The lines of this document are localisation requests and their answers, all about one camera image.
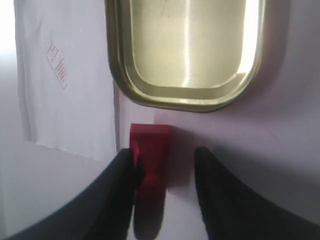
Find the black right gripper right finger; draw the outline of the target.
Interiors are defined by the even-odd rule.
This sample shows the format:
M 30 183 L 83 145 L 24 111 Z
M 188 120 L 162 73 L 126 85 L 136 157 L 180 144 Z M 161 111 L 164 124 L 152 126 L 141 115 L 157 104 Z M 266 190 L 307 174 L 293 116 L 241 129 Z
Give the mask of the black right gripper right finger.
M 320 227 L 265 199 L 206 147 L 194 151 L 198 204 L 210 240 L 318 240 Z

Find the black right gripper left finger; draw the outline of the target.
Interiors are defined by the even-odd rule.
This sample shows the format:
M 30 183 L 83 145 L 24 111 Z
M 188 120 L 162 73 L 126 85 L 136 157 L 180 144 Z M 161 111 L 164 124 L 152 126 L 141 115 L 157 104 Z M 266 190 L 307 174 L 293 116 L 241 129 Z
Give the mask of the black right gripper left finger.
M 125 240 L 136 186 L 134 154 L 125 148 L 74 199 L 9 239 Z

